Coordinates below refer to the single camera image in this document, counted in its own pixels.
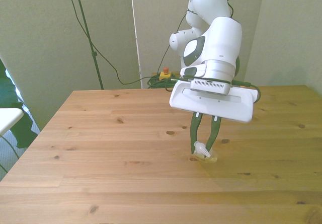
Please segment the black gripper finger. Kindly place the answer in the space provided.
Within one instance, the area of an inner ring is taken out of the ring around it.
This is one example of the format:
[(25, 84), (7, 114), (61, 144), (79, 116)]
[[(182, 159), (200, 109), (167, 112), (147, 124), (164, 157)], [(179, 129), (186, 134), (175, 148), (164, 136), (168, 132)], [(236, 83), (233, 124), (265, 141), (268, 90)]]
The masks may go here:
[(206, 149), (210, 152), (220, 130), (221, 117), (212, 116), (211, 119), (211, 132), (206, 143)]
[(199, 125), (201, 123), (203, 114), (198, 112), (193, 112), (191, 124), (190, 124), (190, 142), (191, 142), (191, 153), (193, 154), (195, 151), (194, 143), (197, 141), (197, 132)]

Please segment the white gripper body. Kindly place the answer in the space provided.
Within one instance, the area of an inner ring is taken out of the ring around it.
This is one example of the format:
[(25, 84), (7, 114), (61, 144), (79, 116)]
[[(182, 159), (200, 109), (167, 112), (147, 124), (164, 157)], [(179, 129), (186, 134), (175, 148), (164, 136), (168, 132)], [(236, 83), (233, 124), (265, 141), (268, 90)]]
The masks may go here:
[(227, 95), (192, 90), (190, 83), (178, 81), (170, 96), (170, 106), (239, 122), (250, 122), (258, 91), (232, 87)]

